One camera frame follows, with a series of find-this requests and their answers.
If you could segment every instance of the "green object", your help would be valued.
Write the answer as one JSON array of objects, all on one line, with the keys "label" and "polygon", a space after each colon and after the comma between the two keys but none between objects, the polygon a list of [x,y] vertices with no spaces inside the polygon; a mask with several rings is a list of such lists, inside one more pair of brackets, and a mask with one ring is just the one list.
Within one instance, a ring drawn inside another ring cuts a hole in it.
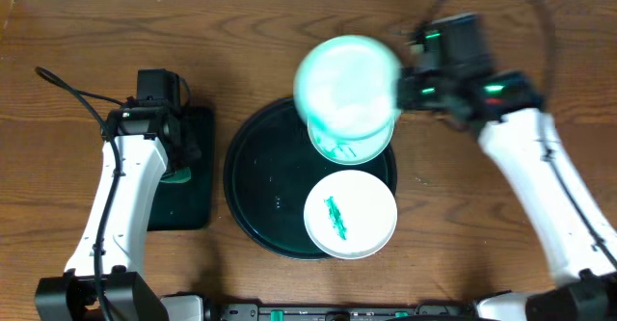
[{"label": "green object", "polygon": [[223,170],[225,197],[235,221],[263,248],[291,258],[329,258],[307,233],[305,203],[321,179],[346,170],[373,174],[395,191],[390,147],[360,165],[331,162],[310,141],[293,98],[284,98],[255,113],[233,138]]},{"label": "green object", "polygon": [[270,311],[270,321],[282,321],[282,320],[283,320],[282,310]]},{"label": "green object", "polygon": [[163,183],[185,183],[191,179],[191,169],[189,167],[182,168],[175,172],[174,175],[161,179]]},{"label": "green object", "polygon": [[498,94],[501,90],[503,90],[503,88],[503,85],[487,85],[484,87],[484,90],[486,90],[489,94]]},{"label": "green object", "polygon": [[347,228],[343,223],[343,218],[340,215],[340,210],[338,210],[338,206],[336,206],[335,198],[330,196],[327,200],[324,200],[326,205],[328,205],[328,211],[330,211],[330,220],[332,220],[332,224],[338,232],[338,236],[342,240],[347,240],[345,234],[347,233]]},{"label": "green object", "polygon": [[204,107],[189,107],[180,124],[191,128],[201,158],[191,164],[190,170],[178,171],[175,182],[159,182],[148,230],[199,229],[210,221],[214,114]]}]

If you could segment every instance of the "brown tabletop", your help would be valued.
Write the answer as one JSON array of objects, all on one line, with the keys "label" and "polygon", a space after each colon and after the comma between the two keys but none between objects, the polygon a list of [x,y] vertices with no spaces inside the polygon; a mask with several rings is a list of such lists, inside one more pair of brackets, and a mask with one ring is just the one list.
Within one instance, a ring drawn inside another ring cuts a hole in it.
[{"label": "brown tabletop", "polygon": [[[217,302],[416,304],[551,288],[522,208],[471,136],[423,115],[399,121],[396,232],[354,261],[298,261],[269,253],[235,223],[222,168],[252,113],[292,93],[303,57],[348,34],[386,42],[411,61],[406,39],[432,0],[16,0],[0,40],[0,319],[38,319],[39,278],[60,276],[88,219],[101,169],[99,128],[74,87],[134,95],[140,68],[187,79],[216,112],[213,221],[148,234],[155,293],[196,291]],[[547,0],[560,58],[550,109],[604,213],[617,221],[617,0]],[[499,67],[541,78],[542,36],[523,0],[454,0],[443,15],[482,12]],[[112,106],[95,102],[104,116]]]}]

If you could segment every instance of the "green light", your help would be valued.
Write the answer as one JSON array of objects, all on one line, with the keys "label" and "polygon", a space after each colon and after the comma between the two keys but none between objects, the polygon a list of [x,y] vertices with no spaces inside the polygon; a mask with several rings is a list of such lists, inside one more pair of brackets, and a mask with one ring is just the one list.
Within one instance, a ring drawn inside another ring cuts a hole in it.
[{"label": "green light", "polygon": [[500,93],[503,88],[503,85],[487,85],[484,87],[484,90],[489,94],[497,94]]}]

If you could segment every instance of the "round black tray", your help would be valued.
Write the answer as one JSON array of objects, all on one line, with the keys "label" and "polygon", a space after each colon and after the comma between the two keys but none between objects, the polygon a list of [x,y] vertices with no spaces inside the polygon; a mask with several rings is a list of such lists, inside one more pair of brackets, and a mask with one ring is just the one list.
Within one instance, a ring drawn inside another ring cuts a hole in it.
[{"label": "round black tray", "polygon": [[283,98],[254,114],[233,138],[225,160],[225,196],[238,225],[265,249],[291,258],[328,258],[307,234],[304,206],[319,180],[345,170],[373,174],[393,194],[396,190],[390,146],[358,166],[330,162],[311,144],[293,99]]}]

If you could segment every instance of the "wooden table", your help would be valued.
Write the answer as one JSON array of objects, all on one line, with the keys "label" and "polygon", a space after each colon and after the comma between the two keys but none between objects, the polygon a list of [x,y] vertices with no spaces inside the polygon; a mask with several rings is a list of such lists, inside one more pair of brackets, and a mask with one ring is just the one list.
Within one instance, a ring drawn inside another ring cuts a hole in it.
[{"label": "wooden table", "polygon": [[[361,34],[406,62],[401,33],[432,0],[16,0],[0,40],[0,319],[38,319],[41,277],[59,276],[76,247],[101,168],[99,130],[81,105],[35,76],[133,95],[140,68],[184,76],[217,118],[214,215],[203,230],[148,235],[157,294],[197,291],[218,302],[407,305],[551,288],[536,236],[510,187],[468,135],[404,115],[392,139],[398,227],[371,257],[298,261],[271,254],[236,225],[221,174],[252,113],[292,93],[319,42]],[[560,45],[557,127],[606,216],[617,222],[617,0],[547,0]],[[523,0],[455,0],[479,11],[501,68],[537,82],[542,38]],[[106,113],[110,105],[97,102]]]}]

